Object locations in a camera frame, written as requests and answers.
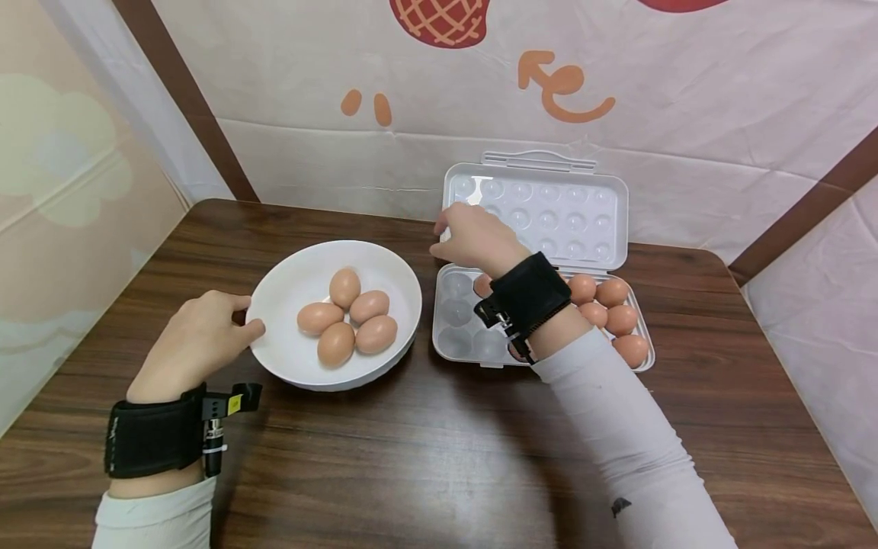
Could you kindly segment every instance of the wrist-mounted device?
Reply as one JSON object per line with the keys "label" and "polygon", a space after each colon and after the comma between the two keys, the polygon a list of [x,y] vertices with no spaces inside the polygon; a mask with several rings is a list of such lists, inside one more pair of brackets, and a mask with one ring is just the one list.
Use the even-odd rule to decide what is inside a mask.
{"label": "wrist-mounted device", "polygon": [[263,386],[238,383],[232,393],[208,393],[202,383],[179,401],[112,407],[104,471],[113,479],[135,479],[183,469],[205,456],[205,475],[220,474],[222,418],[259,408]]}
{"label": "wrist-mounted device", "polygon": [[528,257],[513,270],[491,282],[493,293],[473,309],[486,328],[500,324],[515,350],[529,364],[527,339],[534,331],[570,305],[570,286],[558,275],[543,252]]}

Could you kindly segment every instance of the white sleeve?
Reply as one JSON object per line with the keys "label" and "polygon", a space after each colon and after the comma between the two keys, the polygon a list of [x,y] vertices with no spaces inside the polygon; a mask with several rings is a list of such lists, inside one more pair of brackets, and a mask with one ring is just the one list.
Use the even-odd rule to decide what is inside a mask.
{"label": "white sleeve", "polygon": [[170,494],[118,500],[104,494],[92,549],[209,549],[216,478]]}
{"label": "white sleeve", "polygon": [[626,547],[737,547],[677,433],[599,330],[533,368],[598,466]]}

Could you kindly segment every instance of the egg carton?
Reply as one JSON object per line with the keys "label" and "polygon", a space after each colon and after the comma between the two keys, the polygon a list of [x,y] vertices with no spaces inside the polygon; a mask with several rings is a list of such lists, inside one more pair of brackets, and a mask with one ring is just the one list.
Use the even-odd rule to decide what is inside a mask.
{"label": "egg carton", "polygon": [[[445,175],[443,207],[454,202],[483,206],[509,225],[532,252],[542,251],[569,278],[586,273],[599,283],[617,278],[608,271],[628,257],[628,187],[618,177],[595,174],[597,163],[547,151],[506,155],[484,153],[482,163],[460,163]],[[441,240],[450,238],[446,231]],[[486,329],[473,308],[480,271],[450,264],[436,280],[433,345],[444,358],[484,367],[526,365],[513,358],[499,329]],[[635,334],[655,350],[633,291],[625,301],[637,310]],[[604,332],[610,339],[614,337]]]}
{"label": "egg carton", "polygon": [[[585,272],[598,283],[611,278],[611,274],[595,271],[560,269],[564,278]],[[445,265],[436,280],[436,303],[433,310],[433,346],[439,355],[455,362],[479,363],[485,368],[502,368],[508,365],[527,365],[509,354],[509,339],[499,328],[485,328],[485,324],[472,309],[481,298],[472,290],[472,284],[481,274],[478,269],[466,269],[457,265]],[[634,292],[629,290],[625,305],[637,311],[637,325],[632,333],[641,336],[649,345],[646,360],[634,372],[646,372],[655,364],[656,354],[652,347],[640,306]],[[615,336],[602,330],[610,341]]]}

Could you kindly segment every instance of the wrist strap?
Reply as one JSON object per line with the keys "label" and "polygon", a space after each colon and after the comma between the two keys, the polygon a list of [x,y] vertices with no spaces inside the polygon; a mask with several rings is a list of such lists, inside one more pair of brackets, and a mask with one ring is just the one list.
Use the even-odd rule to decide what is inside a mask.
{"label": "wrist strap", "polygon": [[207,384],[159,404],[117,402],[107,428],[104,470],[113,479],[134,479],[183,469],[201,458],[201,419]]}
{"label": "wrist strap", "polygon": [[570,305],[570,286],[538,252],[491,282],[493,293],[475,306],[487,328],[501,324],[518,352],[534,364],[525,340]]}

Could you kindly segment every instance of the brown egg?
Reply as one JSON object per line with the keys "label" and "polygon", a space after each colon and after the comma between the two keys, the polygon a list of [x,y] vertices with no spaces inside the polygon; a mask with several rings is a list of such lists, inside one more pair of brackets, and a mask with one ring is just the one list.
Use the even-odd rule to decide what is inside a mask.
{"label": "brown egg", "polygon": [[329,298],[346,311],[359,295],[360,278],[350,267],[336,272],[329,281]]}
{"label": "brown egg", "polygon": [[484,272],[480,274],[475,282],[472,283],[472,290],[482,299],[491,295],[493,293],[491,277],[487,276]]}
{"label": "brown egg", "polygon": [[594,298],[606,308],[622,305],[628,299],[628,285],[621,278],[605,280],[598,286]]}
{"label": "brown egg", "polygon": [[337,322],[327,328],[317,342],[317,358],[324,366],[337,368],[354,354],[354,329],[347,322]]}
{"label": "brown egg", "polygon": [[396,341],[396,321],[382,314],[370,318],[356,332],[356,349],[366,355],[374,355]]}
{"label": "brown egg", "polygon": [[607,311],[607,331],[616,337],[626,336],[637,325],[637,311],[628,305],[617,305]]}
{"label": "brown egg", "polygon": [[607,325],[607,309],[594,301],[579,306],[579,314],[593,326],[603,329]]}
{"label": "brown egg", "polygon": [[516,350],[515,347],[511,343],[509,344],[508,348],[509,348],[509,354],[512,355],[512,358],[514,358],[515,360],[517,360],[519,362],[523,362],[523,363],[528,362],[528,360],[525,357],[523,357],[522,355],[520,355],[518,353],[518,350]]}
{"label": "brown egg", "polygon": [[332,303],[312,303],[305,305],[296,317],[296,323],[302,333],[319,336],[323,330],[336,322],[344,320],[344,311]]}
{"label": "brown egg", "polygon": [[597,283],[594,278],[586,274],[577,274],[567,281],[572,294],[570,300],[576,305],[588,303],[594,299],[594,292],[597,289]]}
{"label": "brown egg", "polygon": [[361,293],[350,305],[350,320],[357,324],[368,321],[373,316],[387,314],[390,310],[390,298],[381,290]]}
{"label": "brown egg", "polygon": [[618,351],[625,364],[637,368],[650,354],[650,345],[641,336],[622,336],[613,340],[613,347]]}

